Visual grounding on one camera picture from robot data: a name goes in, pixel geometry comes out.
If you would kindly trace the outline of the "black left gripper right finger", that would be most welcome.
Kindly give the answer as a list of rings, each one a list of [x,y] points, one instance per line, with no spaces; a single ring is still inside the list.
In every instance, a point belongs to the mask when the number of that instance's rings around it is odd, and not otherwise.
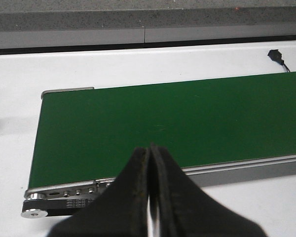
[[[150,147],[149,178],[155,236],[266,236],[257,223],[226,208],[199,188],[165,147]]]

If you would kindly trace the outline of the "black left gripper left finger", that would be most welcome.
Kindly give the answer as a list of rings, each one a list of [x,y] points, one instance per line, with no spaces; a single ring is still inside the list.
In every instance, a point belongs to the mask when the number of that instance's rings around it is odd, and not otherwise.
[[[90,205],[56,224],[50,237],[146,237],[147,148],[136,148],[115,181]]]

